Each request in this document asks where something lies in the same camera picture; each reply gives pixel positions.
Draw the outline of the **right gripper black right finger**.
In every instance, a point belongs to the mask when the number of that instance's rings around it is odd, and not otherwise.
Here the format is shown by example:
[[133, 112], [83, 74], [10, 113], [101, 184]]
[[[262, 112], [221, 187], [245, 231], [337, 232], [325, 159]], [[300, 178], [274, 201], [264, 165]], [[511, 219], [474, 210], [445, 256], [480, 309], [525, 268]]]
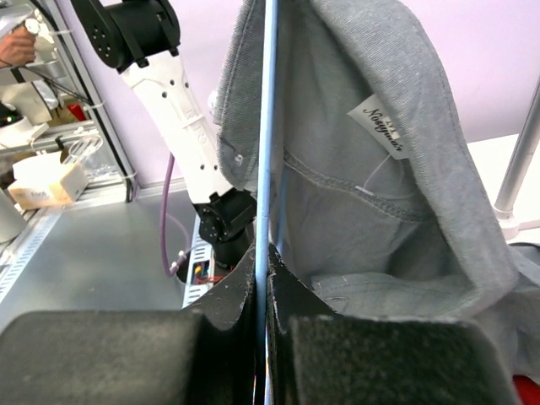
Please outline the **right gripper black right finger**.
[[277, 404], [514, 404], [494, 346], [455, 319], [335, 312], [268, 249], [269, 374]]

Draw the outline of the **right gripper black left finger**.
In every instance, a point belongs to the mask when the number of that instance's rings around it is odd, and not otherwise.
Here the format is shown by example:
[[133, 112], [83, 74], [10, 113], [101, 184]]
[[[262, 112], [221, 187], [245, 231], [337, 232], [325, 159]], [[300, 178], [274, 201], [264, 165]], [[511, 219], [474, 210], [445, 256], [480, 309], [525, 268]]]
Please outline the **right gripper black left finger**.
[[254, 259], [182, 310], [17, 317], [1, 335], [2, 403], [251, 403]]

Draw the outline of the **grey button shirt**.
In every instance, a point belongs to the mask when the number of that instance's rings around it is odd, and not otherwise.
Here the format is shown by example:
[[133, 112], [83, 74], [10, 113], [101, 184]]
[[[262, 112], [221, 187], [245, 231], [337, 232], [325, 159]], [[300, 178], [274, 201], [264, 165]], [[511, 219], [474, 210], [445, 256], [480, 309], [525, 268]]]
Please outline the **grey button shirt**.
[[539, 377], [539, 251], [509, 246], [443, 65], [398, 1], [282, 1], [272, 182], [285, 260], [348, 316], [478, 323]]

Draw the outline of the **blue wire hanger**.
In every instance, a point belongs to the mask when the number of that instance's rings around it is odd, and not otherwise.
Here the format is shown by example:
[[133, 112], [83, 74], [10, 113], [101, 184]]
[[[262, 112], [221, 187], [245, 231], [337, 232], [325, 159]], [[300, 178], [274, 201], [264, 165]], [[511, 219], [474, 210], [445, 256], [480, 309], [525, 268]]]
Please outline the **blue wire hanger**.
[[278, 1], [266, 1], [262, 53], [262, 99], [258, 150], [256, 215], [256, 289], [266, 297], [268, 221], [271, 200], [273, 111], [278, 47]]

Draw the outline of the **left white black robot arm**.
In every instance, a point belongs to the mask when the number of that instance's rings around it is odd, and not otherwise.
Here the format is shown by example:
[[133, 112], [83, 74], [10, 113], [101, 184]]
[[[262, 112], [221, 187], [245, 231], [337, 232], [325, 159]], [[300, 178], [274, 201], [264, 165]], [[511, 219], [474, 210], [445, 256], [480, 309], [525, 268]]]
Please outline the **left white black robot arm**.
[[217, 139], [190, 87], [181, 28], [167, 1], [74, 1], [94, 51], [141, 100], [180, 166], [217, 266], [230, 270], [251, 244], [256, 202], [219, 168]]

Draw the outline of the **person hand in background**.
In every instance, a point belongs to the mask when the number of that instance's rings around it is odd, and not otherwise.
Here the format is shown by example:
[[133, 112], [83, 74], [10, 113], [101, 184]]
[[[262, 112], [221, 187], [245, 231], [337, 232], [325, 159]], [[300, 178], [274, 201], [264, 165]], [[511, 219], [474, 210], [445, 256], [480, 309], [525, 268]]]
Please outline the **person hand in background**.
[[35, 60], [35, 36], [20, 26], [1, 39], [1, 68], [23, 66]]

